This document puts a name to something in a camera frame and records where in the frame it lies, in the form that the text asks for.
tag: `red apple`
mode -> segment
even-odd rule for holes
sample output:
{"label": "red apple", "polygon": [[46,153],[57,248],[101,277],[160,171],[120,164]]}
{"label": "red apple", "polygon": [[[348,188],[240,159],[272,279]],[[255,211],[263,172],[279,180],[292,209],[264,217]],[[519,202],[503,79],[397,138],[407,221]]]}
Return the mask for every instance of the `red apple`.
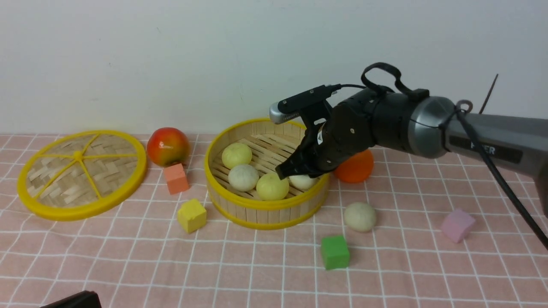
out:
{"label": "red apple", "polygon": [[173,127],[156,130],[146,144],[146,152],[150,160],[162,168],[185,164],[190,151],[187,136]]}

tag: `orange block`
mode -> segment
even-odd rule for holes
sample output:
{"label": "orange block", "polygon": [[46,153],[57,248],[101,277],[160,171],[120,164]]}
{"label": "orange block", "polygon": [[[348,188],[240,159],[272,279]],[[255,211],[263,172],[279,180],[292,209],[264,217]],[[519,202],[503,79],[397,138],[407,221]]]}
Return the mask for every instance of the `orange block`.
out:
{"label": "orange block", "polygon": [[189,181],[186,179],[185,168],[182,164],[164,168],[164,178],[168,184],[169,193],[172,195],[190,188]]}

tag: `orange fruit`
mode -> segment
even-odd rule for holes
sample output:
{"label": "orange fruit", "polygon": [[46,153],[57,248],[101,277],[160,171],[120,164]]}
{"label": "orange fruit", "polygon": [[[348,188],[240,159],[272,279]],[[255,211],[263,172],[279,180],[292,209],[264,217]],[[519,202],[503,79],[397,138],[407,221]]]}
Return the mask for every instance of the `orange fruit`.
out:
{"label": "orange fruit", "polygon": [[357,153],[340,164],[333,174],[346,183],[359,183],[367,180],[373,171],[373,153],[369,149]]}

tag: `bamboo steamer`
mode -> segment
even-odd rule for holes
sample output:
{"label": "bamboo steamer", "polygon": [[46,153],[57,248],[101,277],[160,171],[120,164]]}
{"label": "bamboo steamer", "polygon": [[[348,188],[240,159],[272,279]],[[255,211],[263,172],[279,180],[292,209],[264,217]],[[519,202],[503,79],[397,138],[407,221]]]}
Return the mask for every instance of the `bamboo steamer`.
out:
{"label": "bamboo steamer", "polygon": [[229,185],[229,170],[221,160],[227,146],[241,142],[251,148],[250,165],[260,175],[275,172],[275,167],[300,144],[305,129],[296,122],[276,125],[268,118],[259,118],[236,124],[219,134],[209,145],[204,159],[209,198],[217,210],[232,222],[257,230],[283,229],[312,217],[327,197],[329,174],[321,176],[307,191],[291,186],[285,199],[262,201],[255,190],[234,190]]}

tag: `foam cube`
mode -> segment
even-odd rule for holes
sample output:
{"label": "foam cube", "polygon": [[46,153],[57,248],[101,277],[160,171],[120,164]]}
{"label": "foam cube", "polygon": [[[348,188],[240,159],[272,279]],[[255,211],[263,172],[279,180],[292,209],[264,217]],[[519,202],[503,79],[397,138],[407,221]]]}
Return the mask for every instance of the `foam cube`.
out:
{"label": "foam cube", "polygon": [[206,225],[207,211],[198,199],[192,199],[181,205],[177,212],[177,220],[186,233],[193,233]]}
{"label": "foam cube", "polygon": [[456,209],[444,219],[441,230],[454,243],[460,243],[476,223],[476,220],[461,209]]}
{"label": "foam cube", "polygon": [[189,181],[186,178],[185,168],[182,164],[176,164],[164,168],[164,178],[171,195],[183,192],[190,188]]}
{"label": "foam cube", "polygon": [[322,239],[322,259],[326,270],[347,268],[350,262],[350,251],[344,236],[330,236]]}

